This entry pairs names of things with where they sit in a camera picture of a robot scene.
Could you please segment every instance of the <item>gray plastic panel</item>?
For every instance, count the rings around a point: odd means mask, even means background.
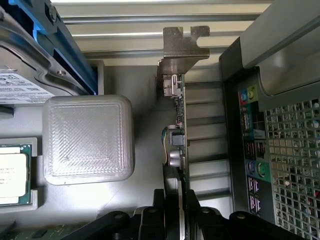
[[[43,107],[44,176],[54,185],[122,181],[134,171],[130,101],[53,97]]]

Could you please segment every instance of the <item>metal pci bracket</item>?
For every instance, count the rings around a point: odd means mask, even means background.
[[[192,26],[190,36],[184,36],[183,27],[163,29],[163,59],[158,62],[158,79],[163,75],[186,74],[199,60],[210,56],[208,47],[199,47],[197,40],[208,37],[208,26]]]

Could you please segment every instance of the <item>circuit board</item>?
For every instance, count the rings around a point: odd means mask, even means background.
[[[83,224],[72,226],[61,225],[52,228],[13,231],[3,238],[0,238],[0,240],[60,240],[61,238],[67,236],[68,234],[74,232],[82,226]]]
[[[27,205],[31,202],[31,156],[32,146],[30,144],[18,144],[18,145],[0,145],[0,154],[24,154],[26,156],[26,181],[25,181],[25,194],[18,197],[17,203],[0,204],[0,207],[8,206],[20,206]]]

